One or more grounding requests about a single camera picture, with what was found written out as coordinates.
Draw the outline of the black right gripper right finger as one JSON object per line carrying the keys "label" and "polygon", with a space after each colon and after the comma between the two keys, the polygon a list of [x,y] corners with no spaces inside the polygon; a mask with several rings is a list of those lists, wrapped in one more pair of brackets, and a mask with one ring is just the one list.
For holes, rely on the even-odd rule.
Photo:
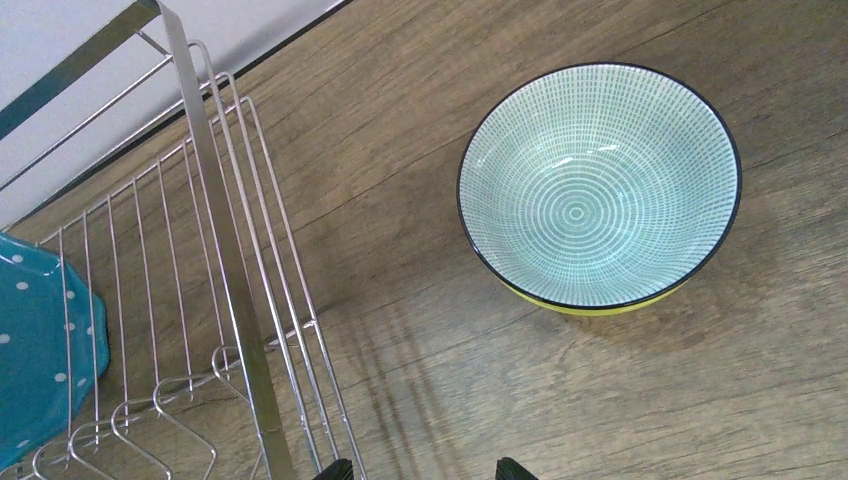
{"label": "black right gripper right finger", "polygon": [[538,477],[516,460],[503,457],[496,462],[495,480],[538,480]]}

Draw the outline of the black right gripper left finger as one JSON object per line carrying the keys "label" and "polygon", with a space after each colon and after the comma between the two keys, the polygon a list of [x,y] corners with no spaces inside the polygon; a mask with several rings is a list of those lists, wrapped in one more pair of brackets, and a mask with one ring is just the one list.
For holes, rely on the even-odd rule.
{"label": "black right gripper left finger", "polygon": [[314,480],[354,480],[353,463],[349,459],[340,458],[332,462]]}

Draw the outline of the yellow green bowl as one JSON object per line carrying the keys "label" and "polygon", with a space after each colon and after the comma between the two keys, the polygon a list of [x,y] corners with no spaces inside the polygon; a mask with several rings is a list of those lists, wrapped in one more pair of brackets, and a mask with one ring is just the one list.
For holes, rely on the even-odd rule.
{"label": "yellow green bowl", "polygon": [[534,295],[517,286],[500,273],[495,272],[494,276],[505,288],[534,306],[569,316],[584,317],[604,317],[637,311],[672,295],[691,280],[690,277],[681,277],[675,282],[660,283],[630,276],[624,280],[617,280],[604,285],[605,290],[612,287],[615,296],[624,298],[625,302],[604,305],[572,305]]}

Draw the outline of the pale green glass bowl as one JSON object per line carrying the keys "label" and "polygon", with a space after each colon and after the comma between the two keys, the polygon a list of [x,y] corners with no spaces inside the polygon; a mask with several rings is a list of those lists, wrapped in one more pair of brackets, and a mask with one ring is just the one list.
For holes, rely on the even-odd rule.
{"label": "pale green glass bowl", "polygon": [[720,113],[646,66],[588,62],[512,90],[473,129],[456,201],[494,275],[551,301],[625,302],[626,277],[692,278],[741,203],[742,164]]}

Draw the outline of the blue polka dot plate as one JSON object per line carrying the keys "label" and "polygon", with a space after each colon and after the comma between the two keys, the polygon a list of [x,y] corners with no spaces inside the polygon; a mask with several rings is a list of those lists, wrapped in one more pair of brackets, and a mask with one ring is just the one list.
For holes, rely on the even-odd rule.
{"label": "blue polka dot plate", "polygon": [[105,306],[69,261],[1,237],[1,466],[68,428],[110,363]]}

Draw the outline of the metal wire dish rack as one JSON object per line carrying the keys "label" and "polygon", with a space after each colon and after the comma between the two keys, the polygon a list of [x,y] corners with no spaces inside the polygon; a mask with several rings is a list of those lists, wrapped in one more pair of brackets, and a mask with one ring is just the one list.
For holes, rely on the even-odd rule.
{"label": "metal wire dish rack", "polygon": [[366,470],[262,113],[160,1],[1,5],[1,237],[69,261],[110,363],[5,479]]}

